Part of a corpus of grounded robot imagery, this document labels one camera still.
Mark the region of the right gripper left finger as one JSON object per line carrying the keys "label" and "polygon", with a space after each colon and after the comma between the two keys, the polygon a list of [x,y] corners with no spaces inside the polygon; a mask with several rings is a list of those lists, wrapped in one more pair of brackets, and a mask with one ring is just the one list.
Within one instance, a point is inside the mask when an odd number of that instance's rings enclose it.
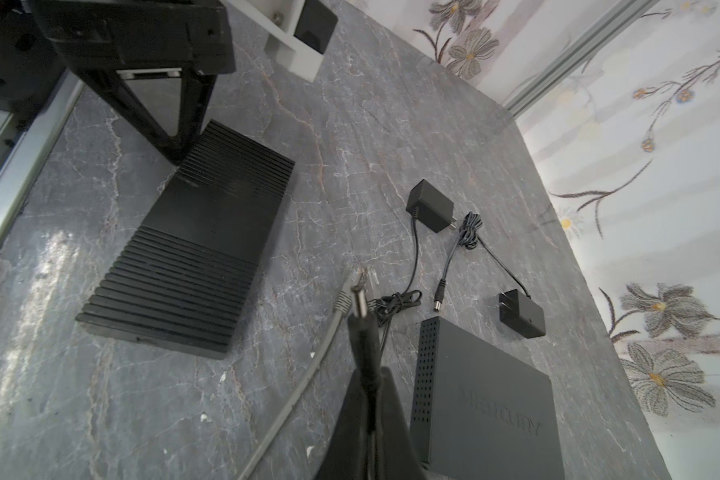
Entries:
{"label": "right gripper left finger", "polygon": [[370,407],[360,373],[351,376],[341,410],[315,479],[368,477]]}

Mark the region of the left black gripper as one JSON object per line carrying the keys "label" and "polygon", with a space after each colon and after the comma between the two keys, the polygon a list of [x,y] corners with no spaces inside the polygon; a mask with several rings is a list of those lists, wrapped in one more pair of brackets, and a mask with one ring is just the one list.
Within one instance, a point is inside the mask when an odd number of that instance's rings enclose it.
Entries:
{"label": "left black gripper", "polygon": [[[199,137],[219,74],[235,71],[231,27],[219,1],[29,1],[65,64],[169,162]],[[182,68],[172,137],[114,70]]]}

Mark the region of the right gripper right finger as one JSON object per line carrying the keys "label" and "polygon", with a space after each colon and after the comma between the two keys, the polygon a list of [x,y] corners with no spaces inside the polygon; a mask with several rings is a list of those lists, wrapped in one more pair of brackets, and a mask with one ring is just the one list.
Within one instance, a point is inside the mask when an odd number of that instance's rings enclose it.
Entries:
{"label": "right gripper right finger", "polygon": [[394,378],[387,367],[381,368],[375,400],[375,478],[424,480]]}

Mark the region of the black ribbed network switch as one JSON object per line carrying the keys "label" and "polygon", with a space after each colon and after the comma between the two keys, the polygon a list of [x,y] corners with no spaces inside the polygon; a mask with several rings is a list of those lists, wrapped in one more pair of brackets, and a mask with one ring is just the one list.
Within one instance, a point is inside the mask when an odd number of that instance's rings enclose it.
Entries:
{"label": "black ribbed network switch", "polygon": [[210,121],[77,322],[96,335],[225,357],[294,168]]}

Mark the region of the black power adapter with plug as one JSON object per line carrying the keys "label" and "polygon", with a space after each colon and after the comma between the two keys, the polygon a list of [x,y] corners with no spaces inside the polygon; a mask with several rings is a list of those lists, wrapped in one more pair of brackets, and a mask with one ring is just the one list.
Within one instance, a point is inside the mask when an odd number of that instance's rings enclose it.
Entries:
{"label": "black power adapter with plug", "polygon": [[419,223],[423,222],[423,225],[435,234],[440,233],[452,224],[454,209],[454,201],[427,179],[419,180],[409,191],[405,202],[412,247],[409,275],[401,288],[382,290],[368,306],[368,315],[374,315],[380,330],[375,367],[382,365],[394,319],[402,312],[417,308],[422,302],[423,292],[416,286],[422,255]]}

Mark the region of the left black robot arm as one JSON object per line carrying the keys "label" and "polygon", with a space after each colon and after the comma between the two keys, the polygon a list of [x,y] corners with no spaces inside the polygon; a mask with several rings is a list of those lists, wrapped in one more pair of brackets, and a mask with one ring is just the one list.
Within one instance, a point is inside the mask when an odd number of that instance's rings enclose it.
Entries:
{"label": "left black robot arm", "polygon": [[[69,69],[169,161],[199,136],[218,76],[235,70],[219,1],[0,1],[0,110],[37,113]],[[130,88],[181,83],[169,134]]]}

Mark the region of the aluminium mounting rail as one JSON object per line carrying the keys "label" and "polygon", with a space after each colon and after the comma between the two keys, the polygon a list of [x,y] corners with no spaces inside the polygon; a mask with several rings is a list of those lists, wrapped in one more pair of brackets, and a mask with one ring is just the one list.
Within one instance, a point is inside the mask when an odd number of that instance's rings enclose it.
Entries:
{"label": "aluminium mounting rail", "polygon": [[33,118],[0,110],[0,247],[83,87],[83,82],[66,70]]}

